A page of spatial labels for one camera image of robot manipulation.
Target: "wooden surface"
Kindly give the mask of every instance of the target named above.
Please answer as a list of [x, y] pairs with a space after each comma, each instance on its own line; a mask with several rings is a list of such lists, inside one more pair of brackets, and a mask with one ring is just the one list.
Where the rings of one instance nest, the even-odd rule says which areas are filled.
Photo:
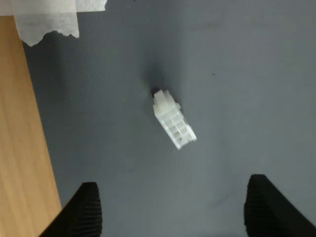
[[36, 237], [60, 210], [22, 42], [0, 17], [0, 237]]

